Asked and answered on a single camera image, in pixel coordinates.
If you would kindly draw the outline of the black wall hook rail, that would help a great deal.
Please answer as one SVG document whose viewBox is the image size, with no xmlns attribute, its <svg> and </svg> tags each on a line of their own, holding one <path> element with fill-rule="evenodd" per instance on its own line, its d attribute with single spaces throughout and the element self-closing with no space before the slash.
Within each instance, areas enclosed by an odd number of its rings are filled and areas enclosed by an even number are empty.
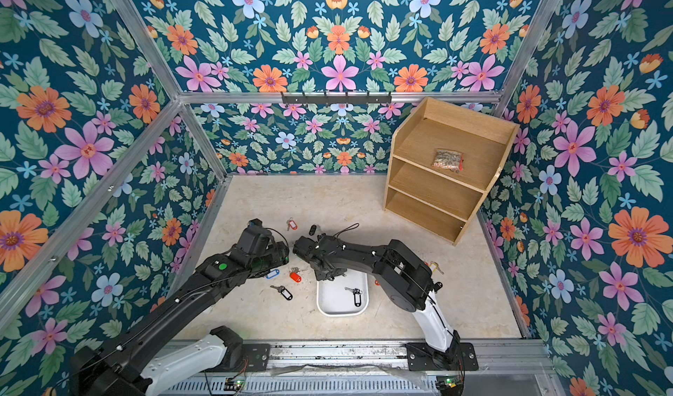
<svg viewBox="0 0 673 396">
<path fill-rule="evenodd" d="M 393 102 L 392 94 L 372 94 L 364 93 L 281 93 L 281 102 L 283 104 L 300 105 L 332 105 L 332 104 L 389 104 Z"/>
</svg>

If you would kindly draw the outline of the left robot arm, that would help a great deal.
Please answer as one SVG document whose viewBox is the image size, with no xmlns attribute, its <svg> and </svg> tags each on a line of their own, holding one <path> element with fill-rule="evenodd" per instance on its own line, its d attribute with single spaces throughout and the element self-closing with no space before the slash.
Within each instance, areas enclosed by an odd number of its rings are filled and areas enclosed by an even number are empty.
<svg viewBox="0 0 673 396">
<path fill-rule="evenodd" d="M 128 331 L 98 349 L 77 350 L 71 358 L 71 395 L 144 395 L 152 380 L 142 371 L 204 310 L 251 278 L 263 278 L 287 264 L 289 248 L 277 242 L 261 220 L 248 222 L 229 250 L 198 267 L 173 296 Z"/>
</svg>

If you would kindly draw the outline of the blue tag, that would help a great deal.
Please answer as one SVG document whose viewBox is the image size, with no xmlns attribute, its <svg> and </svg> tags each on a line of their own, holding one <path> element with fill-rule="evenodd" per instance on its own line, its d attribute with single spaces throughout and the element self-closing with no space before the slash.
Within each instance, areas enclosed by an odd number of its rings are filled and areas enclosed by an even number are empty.
<svg viewBox="0 0 673 396">
<path fill-rule="evenodd" d="M 265 278 L 267 278 L 268 280 L 271 280 L 271 278 L 275 278 L 279 275 L 280 275 L 280 270 L 279 269 L 273 269 L 265 276 Z"/>
</svg>

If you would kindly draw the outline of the aluminium front rail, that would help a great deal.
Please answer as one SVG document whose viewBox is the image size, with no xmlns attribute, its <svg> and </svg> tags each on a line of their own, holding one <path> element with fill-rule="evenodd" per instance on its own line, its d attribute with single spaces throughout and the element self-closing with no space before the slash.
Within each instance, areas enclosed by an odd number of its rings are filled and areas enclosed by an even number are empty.
<svg viewBox="0 0 673 396">
<path fill-rule="evenodd" d="M 463 339 L 459 354 L 446 363 L 420 340 L 247 340 L 254 372 L 285 367 L 382 367 L 411 371 L 453 370 L 475 374 L 553 374 L 555 369 L 540 340 Z"/>
</svg>

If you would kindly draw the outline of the wooden shelf unit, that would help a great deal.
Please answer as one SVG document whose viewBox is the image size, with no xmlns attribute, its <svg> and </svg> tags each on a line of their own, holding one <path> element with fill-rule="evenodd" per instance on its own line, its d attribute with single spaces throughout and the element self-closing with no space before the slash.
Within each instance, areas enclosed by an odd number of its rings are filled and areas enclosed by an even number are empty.
<svg viewBox="0 0 673 396">
<path fill-rule="evenodd" d="M 458 244 L 519 131 L 514 122 L 424 99 L 394 132 L 385 210 Z"/>
</svg>

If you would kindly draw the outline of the clear bag of small items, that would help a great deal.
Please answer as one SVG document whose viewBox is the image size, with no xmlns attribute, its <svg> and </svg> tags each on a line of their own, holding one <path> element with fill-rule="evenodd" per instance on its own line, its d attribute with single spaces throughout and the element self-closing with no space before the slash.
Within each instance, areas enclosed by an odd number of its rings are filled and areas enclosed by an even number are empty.
<svg viewBox="0 0 673 396">
<path fill-rule="evenodd" d="M 431 167 L 461 173 L 464 170 L 464 155 L 455 150 L 438 149 Z"/>
</svg>

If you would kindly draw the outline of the red white label tag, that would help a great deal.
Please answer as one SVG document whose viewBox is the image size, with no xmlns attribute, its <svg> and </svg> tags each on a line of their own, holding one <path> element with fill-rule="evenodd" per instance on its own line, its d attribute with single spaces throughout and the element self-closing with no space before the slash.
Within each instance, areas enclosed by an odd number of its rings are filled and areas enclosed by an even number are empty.
<svg viewBox="0 0 673 396">
<path fill-rule="evenodd" d="M 298 224 L 293 218 L 287 220 L 287 230 L 296 231 L 298 230 Z"/>
</svg>

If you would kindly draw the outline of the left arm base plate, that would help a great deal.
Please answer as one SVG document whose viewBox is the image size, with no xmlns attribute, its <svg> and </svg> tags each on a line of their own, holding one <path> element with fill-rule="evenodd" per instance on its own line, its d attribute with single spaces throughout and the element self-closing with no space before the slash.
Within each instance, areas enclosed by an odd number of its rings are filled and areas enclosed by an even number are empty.
<svg viewBox="0 0 673 396">
<path fill-rule="evenodd" d="M 210 367 L 206 372 L 246 372 L 266 371 L 270 360 L 271 345 L 266 343 L 236 344 L 233 350 L 226 350 L 220 364 Z"/>
</svg>

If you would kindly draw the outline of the white plastic storage box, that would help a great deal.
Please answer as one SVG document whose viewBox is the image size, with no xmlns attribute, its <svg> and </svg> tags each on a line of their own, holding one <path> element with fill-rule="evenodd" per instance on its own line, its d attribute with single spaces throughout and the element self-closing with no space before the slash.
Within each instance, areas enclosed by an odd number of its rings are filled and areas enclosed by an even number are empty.
<svg viewBox="0 0 673 396">
<path fill-rule="evenodd" d="M 359 288 L 362 291 L 362 306 L 353 305 L 352 294 L 345 287 Z M 317 283 L 317 308 L 327 317 L 350 317 L 361 315 L 368 308 L 370 301 L 368 280 L 365 273 L 347 270 L 344 276 L 333 281 Z"/>
</svg>

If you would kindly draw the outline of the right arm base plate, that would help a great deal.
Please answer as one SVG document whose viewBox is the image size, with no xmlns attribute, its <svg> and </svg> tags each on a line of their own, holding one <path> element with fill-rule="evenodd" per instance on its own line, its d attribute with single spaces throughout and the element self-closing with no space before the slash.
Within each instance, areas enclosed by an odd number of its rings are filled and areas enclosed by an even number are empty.
<svg viewBox="0 0 673 396">
<path fill-rule="evenodd" d="M 448 350 L 435 350 L 427 343 L 406 343 L 410 371 L 478 371 L 478 359 L 472 343 L 454 341 Z"/>
</svg>

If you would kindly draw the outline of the black frame tag key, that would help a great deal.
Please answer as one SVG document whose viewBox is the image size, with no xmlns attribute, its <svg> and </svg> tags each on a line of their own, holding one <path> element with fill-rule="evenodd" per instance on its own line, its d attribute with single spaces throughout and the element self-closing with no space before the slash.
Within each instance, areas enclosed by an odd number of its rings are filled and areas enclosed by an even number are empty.
<svg viewBox="0 0 673 396">
<path fill-rule="evenodd" d="M 273 290 L 275 290 L 278 294 L 280 294 L 286 301 L 292 301 L 294 299 L 294 296 L 291 294 L 291 292 L 287 289 L 287 287 L 284 286 L 271 286 Z"/>
</svg>

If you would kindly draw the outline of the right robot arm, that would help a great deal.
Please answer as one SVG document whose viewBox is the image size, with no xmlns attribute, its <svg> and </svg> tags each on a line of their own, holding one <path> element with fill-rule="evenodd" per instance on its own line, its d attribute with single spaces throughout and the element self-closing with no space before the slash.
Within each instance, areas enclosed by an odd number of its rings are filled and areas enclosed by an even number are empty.
<svg viewBox="0 0 673 396">
<path fill-rule="evenodd" d="M 403 242 L 364 245 L 322 234 L 317 239 L 300 237 L 293 252 L 311 266 L 318 281 L 334 280 L 347 270 L 373 276 L 396 307 L 413 315 L 429 348 L 445 356 L 457 352 L 460 336 L 436 295 L 443 284 L 433 280 L 429 266 Z"/>
</svg>

